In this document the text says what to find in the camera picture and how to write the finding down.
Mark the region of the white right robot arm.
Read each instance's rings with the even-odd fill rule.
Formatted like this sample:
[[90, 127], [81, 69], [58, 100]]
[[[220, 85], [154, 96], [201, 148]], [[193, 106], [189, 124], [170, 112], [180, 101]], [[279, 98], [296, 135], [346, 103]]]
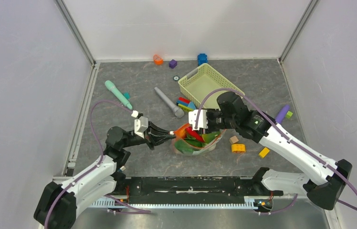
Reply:
[[234, 129], [241, 137], [274, 150], [301, 170], [300, 174], [261, 168], [252, 189], [258, 195], [282, 191], [306, 195], [318, 207], [333, 210], [349, 179], [352, 164], [313, 150], [260, 109], [250, 110], [241, 96], [227, 91], [217, 98], [218, 109], [200, 109], [193, 128], [212, 132]]

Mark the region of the clear zip bag orange zipper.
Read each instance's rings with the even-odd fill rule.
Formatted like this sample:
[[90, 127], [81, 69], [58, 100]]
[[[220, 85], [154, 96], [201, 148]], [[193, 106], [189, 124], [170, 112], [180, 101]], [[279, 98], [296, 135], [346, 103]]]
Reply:
[[172, 140], [171, 149], [177, 154], [199, 156], [214, 150], [225, 132], [226, 130], [209, 134], [205, 131], [198, 133], [192, 130], [190, 124], [184, 124], [174, 131], [176, 137]]

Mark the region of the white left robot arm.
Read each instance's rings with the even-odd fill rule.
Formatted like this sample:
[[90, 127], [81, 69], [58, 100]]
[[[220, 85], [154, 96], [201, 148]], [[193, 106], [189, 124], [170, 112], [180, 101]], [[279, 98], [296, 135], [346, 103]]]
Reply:
[[97, 160], [74, 177], [45, 186], [33, 218], [46, 229], [70, 229], [78, 216], [99, 198], [125, 191], [126, 176], [119, 171], [130, 157], [125, 148], [145, 144], [153, 150], [175, 137], [174, 131], [157, 127], [151, 121], [142, 124], [137, 119], [131, 131], [111, 127], [106, 147]]

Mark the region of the red chili pepper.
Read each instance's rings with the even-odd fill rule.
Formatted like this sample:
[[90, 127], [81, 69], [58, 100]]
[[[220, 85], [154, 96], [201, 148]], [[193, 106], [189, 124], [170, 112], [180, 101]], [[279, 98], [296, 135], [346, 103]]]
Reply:
[[186, 134], [188, 137], [192, 137], [193, 139], [201, 142], [201, 143], [204, 143], [204, 139], [202, 138], [202, 136], [200, 136], [195, 130], [193, 130], [191, 127], [187, 127], [185, 129], [186, 131]]

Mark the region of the red orange pepper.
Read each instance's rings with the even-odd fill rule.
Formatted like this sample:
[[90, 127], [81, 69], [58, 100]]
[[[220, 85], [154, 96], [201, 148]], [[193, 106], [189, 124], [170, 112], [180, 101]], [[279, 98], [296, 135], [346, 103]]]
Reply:
[[176, 131], [174, 131], [174, 134], [175, 134], [176, 138], [186, 138], [186, 136], [187, 136], [186, 129], [188, 127], [191, 127], [191, 125], [189, 123], [182, 125]]

